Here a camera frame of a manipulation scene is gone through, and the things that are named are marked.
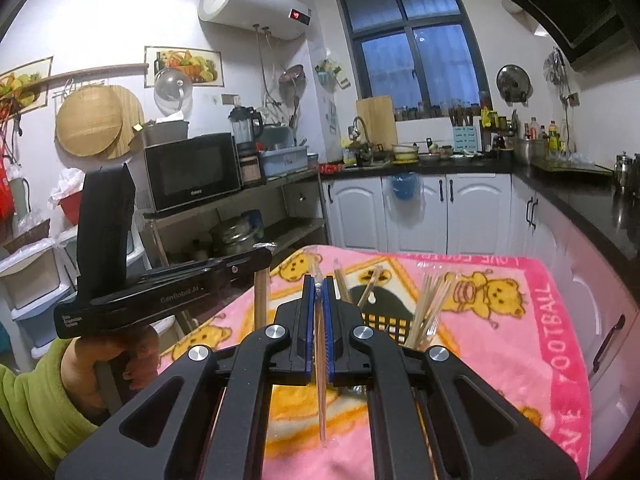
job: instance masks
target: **water heater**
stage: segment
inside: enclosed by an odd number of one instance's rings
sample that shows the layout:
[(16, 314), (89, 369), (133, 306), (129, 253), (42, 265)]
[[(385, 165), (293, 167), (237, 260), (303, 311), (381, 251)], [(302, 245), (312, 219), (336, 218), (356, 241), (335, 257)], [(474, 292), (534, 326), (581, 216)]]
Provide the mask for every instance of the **water heater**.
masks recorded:
[(204, 22), (247, 30), (269, 27), (276, 38), (293, 40), (309, 26), (311, 9), (298, 0), (200, 0), (198, 15)]

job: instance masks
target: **blender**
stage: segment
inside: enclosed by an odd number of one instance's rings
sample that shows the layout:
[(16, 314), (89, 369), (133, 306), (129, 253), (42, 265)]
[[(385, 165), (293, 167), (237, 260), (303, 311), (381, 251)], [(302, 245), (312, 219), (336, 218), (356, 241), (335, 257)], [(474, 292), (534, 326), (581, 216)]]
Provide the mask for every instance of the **blender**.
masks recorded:
[(238, 106), (231, 110), (229, 121), (238, 155), (255, 153), (255, 141), (264, 130), (260, 112), (252, 107)]

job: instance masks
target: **fruit picture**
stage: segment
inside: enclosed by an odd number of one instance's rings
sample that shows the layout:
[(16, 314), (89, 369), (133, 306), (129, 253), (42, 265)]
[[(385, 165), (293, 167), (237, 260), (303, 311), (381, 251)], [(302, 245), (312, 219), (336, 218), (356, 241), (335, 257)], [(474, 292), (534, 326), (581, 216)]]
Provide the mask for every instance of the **fruit picture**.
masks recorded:
[(7, 114), (9, 98), (15, 98), (20, 113), (47, 105), (47, 87), (33, 84), (51, 75), (53, 57), (32, 61), (0, 75), (0, 113)]
[(198, 86), (224, 86), (222, 77), (222, 57), (213, 50), (197, 50), (194, 48), (177, 48), (168, 46), (146, 46), (145, 87), (154, 85), (156, 75), (165, 67), (175, 68), (183, 72)]

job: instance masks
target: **fleece sleeve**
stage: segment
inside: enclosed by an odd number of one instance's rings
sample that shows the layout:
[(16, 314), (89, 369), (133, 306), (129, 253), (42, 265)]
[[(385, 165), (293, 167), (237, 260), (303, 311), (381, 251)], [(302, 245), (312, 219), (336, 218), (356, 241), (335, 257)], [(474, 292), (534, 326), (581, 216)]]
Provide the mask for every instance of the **fleece sleeve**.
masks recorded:
[(60, 378), (69, 340), (55, 340), (33, 372), (14, 375), (0, 366), (0, 410), (32, 455), (55, 470), (96, 426), (76, 410)]

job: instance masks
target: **pink tablecloth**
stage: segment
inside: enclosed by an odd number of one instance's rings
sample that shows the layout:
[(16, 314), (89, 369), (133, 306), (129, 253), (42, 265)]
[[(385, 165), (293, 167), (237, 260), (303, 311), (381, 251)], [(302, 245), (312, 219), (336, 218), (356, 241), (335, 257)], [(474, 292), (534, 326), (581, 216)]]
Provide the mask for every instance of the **pink tablecloth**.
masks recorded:
[[(297, 251), (271, 273), (270, 321), (281, 303), (298, 298), (312, 258), (324, 275), (336, 260), (351, 290), (361, 290), (376, 265), (384, 271), (373, 300), (409, 318), (425, 270), (454, 272), (459, 285), (447, 298), (438, 334), (443, 344), (574, 458), (586, 476), (591, 405), (582, 355), (570, 318), (545, 267), (530, 258), (376, 254), (313, 246)], [(253, 289), (162, 356), (161, 369), (189, 347), (225, 348), (253, 327)], [(400, 326), (396, 337), (401, 338)], [(373, 475), (366, 402), (328, 392), (328, 437), (321, 446), (314, 386), (274, 386), (264, 479), (370, 480)]]

